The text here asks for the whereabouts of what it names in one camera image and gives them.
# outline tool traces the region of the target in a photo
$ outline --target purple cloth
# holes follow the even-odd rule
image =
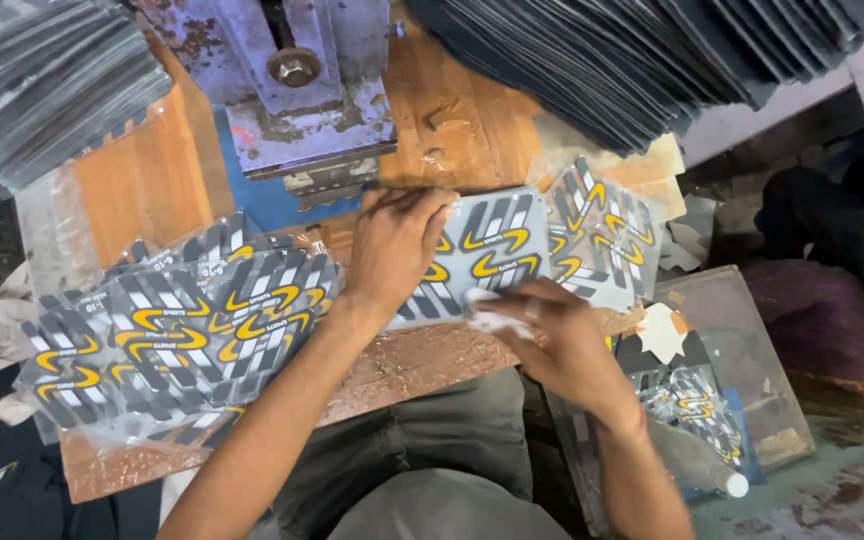
[[[855,276],[803,259],[742,275],[784,367],[864,382],[864,288]]]

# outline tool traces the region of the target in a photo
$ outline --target gray fabric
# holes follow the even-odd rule
[[[359,500],[328,540],[501,538],[569,540],[546,510],[483,477],[447,469],[402,472]]]
[[[523,399],[509,368],[316,429],[248,538],[325,538],[356,503],[408,471],[470,473],[530,501]]]

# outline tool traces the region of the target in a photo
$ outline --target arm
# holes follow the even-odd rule
[[[235,424],[158,538],[244,538],[295,467],[332,392],[415,290],[449,217],[452,191],[363,195],[347,284],[305,346]]]
[[[689,509],[652,447],[639,398],[589,303],[543,278],[475,309],[509,315],[548,338],[540,347],[512,331],[498,333],[530,376],[595,416],[602,493],[615,531],[632,540],[694,538]]]

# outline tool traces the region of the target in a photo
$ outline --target hand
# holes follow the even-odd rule
[[[376,189],[362,194],[352,263],[342,294],[366,306],[381,330],[416,290],[435,257],[451,204],[448,189]]]
[[[591,412],[615,436],[642,429],[642,406],[606,346],[595,310],[547,277],[523,281],[475,311],[509,315],[537,329],[544,347],[510,329],[496,333],[522,361],[526,373],[559,396]]]

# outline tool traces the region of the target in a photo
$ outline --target black cloth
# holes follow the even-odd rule
[[[768,259],[801,259],[814,243],[810,260],[844,268],[864,287],[864,156],[841,185],[802,166],[775,173],[755,224]]]
[[[162,483],[73,504],[59,445],[32,419],[0,422],[0,540],[146,540],[159,528]]]

